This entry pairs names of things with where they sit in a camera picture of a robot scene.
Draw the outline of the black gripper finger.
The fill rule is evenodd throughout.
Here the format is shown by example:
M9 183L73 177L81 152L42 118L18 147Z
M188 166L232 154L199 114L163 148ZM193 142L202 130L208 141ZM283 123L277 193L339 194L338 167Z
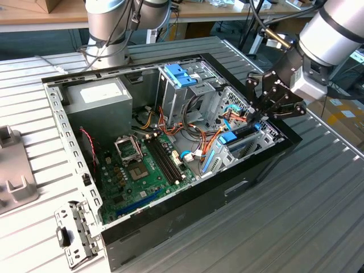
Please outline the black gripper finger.
M248 75L246 98L254 111L248 113L247 123L256 123L263 117L281 119L277 80L279 78L276 72L265 72L262 75L250 73Z
M269 93L259 103L259 111L271 120L305 115L307 104L293 93Z

